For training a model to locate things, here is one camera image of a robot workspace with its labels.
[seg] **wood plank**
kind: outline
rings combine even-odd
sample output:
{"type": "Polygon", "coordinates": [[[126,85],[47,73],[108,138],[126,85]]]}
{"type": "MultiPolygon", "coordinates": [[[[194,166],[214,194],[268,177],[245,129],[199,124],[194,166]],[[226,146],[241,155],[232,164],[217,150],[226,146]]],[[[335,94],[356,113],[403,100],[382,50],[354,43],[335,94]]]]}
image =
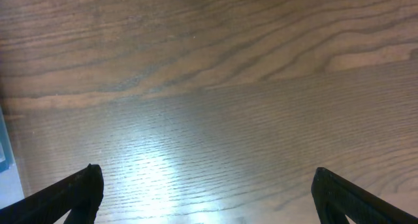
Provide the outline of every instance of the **wood plank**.
{"type": "Polygon", "coordinates": [[[294,78],[413,57],[418,0],[1,0],[13,109],[294,78]]]}
{"type": "Polygon", "coordinates": [[[8,121],[25,194],[103,168],[97,222],[319,223],[327,167],[418,215],[414,61],[8,121]]]}

